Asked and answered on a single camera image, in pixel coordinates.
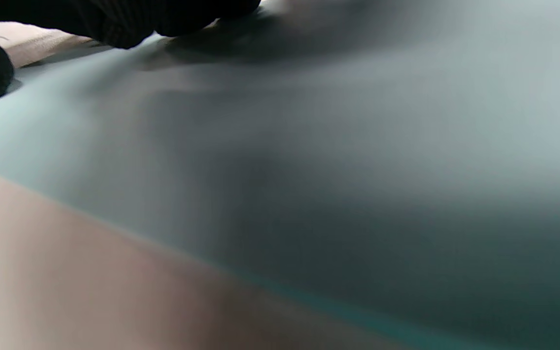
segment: teal fabric surface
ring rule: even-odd
[[[419,348],[386,320],[560,349],[560,0],[356,16],[22,70],[0,175]]]

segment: beige fabric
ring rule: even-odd
[[[56,29],[42,29],[16,22],[0,22],[0,46],[14,67],[38,62],[54,53],[91,41]]]

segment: blurry surface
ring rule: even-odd
[[[334,6],[20,71],[0,174],[297,290],[560,349],[560,0]]]
[[[0,350],[401,350],[0,179]]]

